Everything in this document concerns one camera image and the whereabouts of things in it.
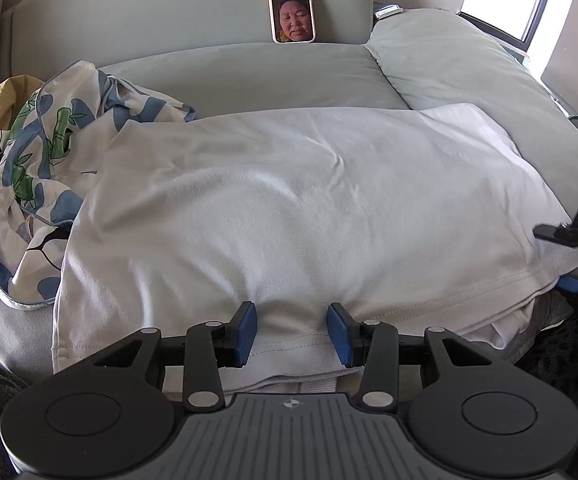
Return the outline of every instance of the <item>sofa backrest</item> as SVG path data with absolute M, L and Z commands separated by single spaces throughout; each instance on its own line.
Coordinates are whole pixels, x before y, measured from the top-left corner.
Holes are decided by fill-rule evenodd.
M 272 41 L 268 0 L 23 0 L 0 19 L 0 80 L 46 80 L 85 59 L 98 66 L 202 46 Z M 372 0 L 314 0 L 317 41 L 365 43 Z

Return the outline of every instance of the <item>blue gripper pad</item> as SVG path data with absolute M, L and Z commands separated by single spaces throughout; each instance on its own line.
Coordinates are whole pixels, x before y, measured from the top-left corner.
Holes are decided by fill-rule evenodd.
M 349 330 L 331 305 L 327 309 L 327 332 L 340 362 L 344 365 L 351 365 L 353 349 L 349 344 Z
M 234 348 L 234 359 L 236 366 L 244 366 L 247 364 L 253 340 L 256 338 L 258 332 L 258 314 L 256 313 L 256 305 L 251 303 L 242 321 L 238 325 L 238 342 Z
M 556 283 L 556 288 L 560 288 L 565 292 L 570 292 L 572 294 L 578 294 L 578 280 L 571 276 L 561 276 L 558 283 Z

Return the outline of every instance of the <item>person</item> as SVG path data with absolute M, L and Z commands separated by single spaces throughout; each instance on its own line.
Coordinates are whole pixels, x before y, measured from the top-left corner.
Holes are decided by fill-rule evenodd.
M 309 0 L 285 0 L 280 4 L 278 14 L 282 28 L 276 33 L 279 42 L 313 39 Z

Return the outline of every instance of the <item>dark hair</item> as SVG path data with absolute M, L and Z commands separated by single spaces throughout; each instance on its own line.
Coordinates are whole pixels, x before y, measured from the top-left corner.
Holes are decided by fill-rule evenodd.
M 311 12 L 311 9 L 309 8 L 309 0 L 283 0 L 280 2 L 280 5 L 278 5 L 278 12 L 280 12 L 280 7 L 282 7 L 287 2 L 298 2 L 299 4 L 301 4 L 301 6 L 303 6 L 305 9 Z

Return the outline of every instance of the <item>black window frame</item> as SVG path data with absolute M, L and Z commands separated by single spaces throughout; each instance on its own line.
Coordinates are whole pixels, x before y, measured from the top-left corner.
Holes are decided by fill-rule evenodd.
M 476 27 L 480 28 L 480 30 L 489 34 L 490 36 L 498 38 L 499 40 L 510 44 L 518 50 L 526 52 L 534 38 L 534 35 L 536 34 L 538 24 L 540 23 L 540 19 L 543 17 L 544 8 L 546 5 L 547 0 L 536 0 L 534 8 L 532 9 L 531 20 L 527 24 L 527 27 L 525 27 L 523 37 L 520 39 L 512 36 L 504 30 L 500 30 L 498 27 L 494 27 L 490 23 L 484 22 L 475 16 L 467 14 L 466 12 L 461 11 L 458 13 L 458 15 L 462 16 L 468 22 L 473 23 Z

